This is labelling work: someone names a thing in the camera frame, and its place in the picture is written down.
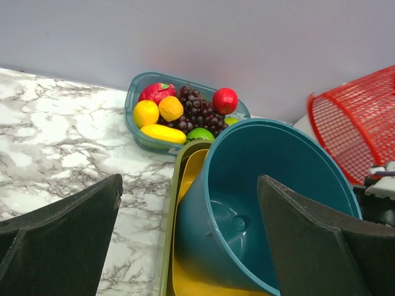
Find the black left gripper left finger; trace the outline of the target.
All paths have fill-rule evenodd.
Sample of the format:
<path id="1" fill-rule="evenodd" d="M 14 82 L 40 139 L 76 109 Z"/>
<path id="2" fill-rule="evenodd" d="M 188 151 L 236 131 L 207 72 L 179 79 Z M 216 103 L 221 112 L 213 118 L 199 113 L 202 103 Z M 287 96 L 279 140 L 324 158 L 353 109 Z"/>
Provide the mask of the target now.
<path id="1" fill-rule="evenodd" d="M 120 174 L 1 222 L 1 295 L 96 295 L 119 212 Z"/>

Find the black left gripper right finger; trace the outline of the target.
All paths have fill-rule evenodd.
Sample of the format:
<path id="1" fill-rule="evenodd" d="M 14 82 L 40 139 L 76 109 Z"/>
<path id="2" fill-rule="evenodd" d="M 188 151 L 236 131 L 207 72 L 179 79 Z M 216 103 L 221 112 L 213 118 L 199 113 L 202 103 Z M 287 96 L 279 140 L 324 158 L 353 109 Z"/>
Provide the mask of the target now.
<path id="1" fill-rule="evenodd" d="M 394 228 L 261 175 L 260 210 L 281 295 L 394 295 Z"/>

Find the red mesh basket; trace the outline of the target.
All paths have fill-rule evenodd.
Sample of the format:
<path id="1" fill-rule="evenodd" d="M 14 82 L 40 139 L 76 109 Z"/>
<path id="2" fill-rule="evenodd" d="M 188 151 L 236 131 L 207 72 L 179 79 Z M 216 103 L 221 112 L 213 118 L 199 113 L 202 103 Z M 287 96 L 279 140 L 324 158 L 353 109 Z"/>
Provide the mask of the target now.
<path id="1" fill-rule="evenodd" d="M 394 67 L 311 94 L 307 114 L 318 143 L 362 184 L 371 166 L 394 160 Z"/>

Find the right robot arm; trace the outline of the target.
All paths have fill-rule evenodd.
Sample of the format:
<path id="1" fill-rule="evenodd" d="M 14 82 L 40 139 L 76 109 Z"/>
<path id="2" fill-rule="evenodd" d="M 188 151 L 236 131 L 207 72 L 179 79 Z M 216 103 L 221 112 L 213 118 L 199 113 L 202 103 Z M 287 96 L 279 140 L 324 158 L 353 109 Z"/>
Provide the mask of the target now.
<path id="1" fill-rule="evenodd" d="M 394 227 L 394 161 L 372 166 L 353 191 L 364 220 Z"/>

